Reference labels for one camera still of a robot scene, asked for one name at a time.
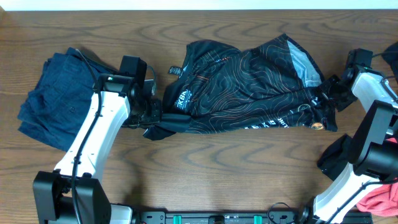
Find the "black fabric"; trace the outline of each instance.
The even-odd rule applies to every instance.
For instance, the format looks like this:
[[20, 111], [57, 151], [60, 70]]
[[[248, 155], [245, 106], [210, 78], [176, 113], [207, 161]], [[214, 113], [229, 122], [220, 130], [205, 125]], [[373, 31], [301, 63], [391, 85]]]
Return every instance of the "black fabric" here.
[[[398, 52], [398, 42], [388, 47], [384, 52]], [[398, 53], [389, 53], [382, 55], [383, 59], [391, 66], [392, 72], [398, 83]]]
[[184, 114], [163, 114], [162, 122], [144, 133], [144, 137], [151, 140], [162, 140], [175, 133], [183, 133], [189, 128], [191, 116]]
[[331, 144], [318, 160], [318, 168], [331, 180], [335, 180], [346, 167], [351, 140], [347, 134], [343, 135]]
[[[335, 106], [316, 86], [305, 87], [288, 42], [305, 53], [322, 82], [308, 52], [285, 34], [243, 52], [212, 40], [198, 41], [187, 46], [183, 73], [165, 91], [164, 114], [190, 116], [186, 133], [293, 126], [336, 131]], [[160, 124], [144, 136], [162, 139], [170, 136], [167, 130], [172, 128], [172, 121]]]

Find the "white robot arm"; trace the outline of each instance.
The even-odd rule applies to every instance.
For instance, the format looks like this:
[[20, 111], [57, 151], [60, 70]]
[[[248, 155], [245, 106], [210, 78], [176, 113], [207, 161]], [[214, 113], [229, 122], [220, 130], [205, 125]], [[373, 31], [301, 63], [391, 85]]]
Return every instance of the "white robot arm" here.
[[351, 51], [350, 56], [347, 64], [351, 63], [351, 66], [347, 68], [349, 72], [345, 78], [351, 79], [348, 80], [352, 83], [351, 91], [367, 115], [353, 138], [352, 156], [345, 169], [313, 200], [312, 216], [320, 223], [343, 222], [347, 212], [382, 183], [365, 186], [358, 192], [362, 186], [397, 177], [398, 146], [384, 142], [386, 136], [397, 131], [391, 124], [392, 117], [397, 114], [397, 95], [381, 73], [369, 68], [372, 52], [357, 49]]
[[[129, 117], [130, 104], [127, 97], [119, 93], [102, 91], [102, 110], [86, 144], [81, 152], [80, 164], [77, 168], [77, 177], [84, 173], [102, 181], [102, 175], [113, 141], [123, 122]], [[92, 124], [98, 109], [97, 93], [91, 98], [90, 110], [82, 124], [72, 146], [63, 159], [55, 166], [61, 175], [72, 176], [73, 161], [88, 128]]]

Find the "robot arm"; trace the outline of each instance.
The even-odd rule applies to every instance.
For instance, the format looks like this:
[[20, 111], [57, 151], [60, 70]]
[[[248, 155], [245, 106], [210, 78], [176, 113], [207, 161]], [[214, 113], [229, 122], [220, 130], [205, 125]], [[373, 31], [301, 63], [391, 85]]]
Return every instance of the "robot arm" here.
[[[83, 223], [135, 224], [134, 210], [110, 204], [101, 180], [120, 127], [146, 127], [160, 121], [161, 104], [159, 100], [151, 99], [154, 82], [145, 82], [146, 66], [140, 58], [124, 56], [120, 75], [101, 74], [98, 78], [95, 88], [99, 88], [102, 98], [101, 114], [83, 146], [76, 170], [76, 199]], [[71, 190], [75, 156], [96, 116], [98, 100], [95, 93], [72, 146], [54, 171], [40, 171], [34, 180], [40, 224], [77, 222], [73, 200], [63, 194]]]
[[397, 95], [381, 73], [370, 69], [372, 54], [363, 49], [349, 54], [343, 82], [348, 83], [367, 114], [353, 137], [345, 169], [310, 202], [308, 217], [301, 222], [341, 223], [353, 206], [381, 186], [372, 184], [356, 194], [364, 184], [398, 176], [398, 145], [385, 141], [388, 135], [397, 134]]
[[[102, 91], [102, 110], [87, 142], [81, 152], [80, 164], [77, 169], [77, 177], [83, 174], [91, 175], [92, 178], [102, 180], [102, 175], [111, 150], [113, 141], [123, 122], [130, 114], [130, 104], [127, 97], [119, 93]], [[73, 159], [80, 144], [87, 133], [88, 128], [94, 120], [98, 107], [98, 96], [95, 93], [91, 98], [90, 110], [81, 126], [72, 146], [63, 159], [55, 166], [61, 175], [72, 176]]]

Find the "folded clothing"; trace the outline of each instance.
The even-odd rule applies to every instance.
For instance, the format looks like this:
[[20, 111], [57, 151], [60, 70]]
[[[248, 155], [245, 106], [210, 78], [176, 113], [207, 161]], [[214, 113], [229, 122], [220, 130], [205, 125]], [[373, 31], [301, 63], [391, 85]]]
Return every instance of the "folded clothing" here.
[[[115, 73], [90, 59], [95, 75]], [[67, 151], [83, 124], [93, 95], [93, 78], [75, 49], [55, 53], [44, 63], [35, 89], [21, 105], [19, 131]]]
[[[243, 52], [212, 40], [191, 43], [178, 74], [165, 91], [163, 112], [191, 119], [175, 131], [169, 116], [167, 125], [162, 121], [144, 137], [294, 126], [337, 130], [335, 106], [318, 89], [324, 81], [320, 69], [285, 34]], [[176, 125], [183, 126], [181, 119]]]

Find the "black jersey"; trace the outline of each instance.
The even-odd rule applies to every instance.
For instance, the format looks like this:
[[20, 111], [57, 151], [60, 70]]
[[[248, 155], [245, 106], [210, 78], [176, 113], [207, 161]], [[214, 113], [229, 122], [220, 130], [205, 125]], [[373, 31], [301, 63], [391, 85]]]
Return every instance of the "black jersey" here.
[[285, 34], [245, 51], [193, 42], [179, 74], [165, 91], [162, 122], [145, 137], [295, 126], [337, 130], [335, 107], [318, 91], [321, 71]]

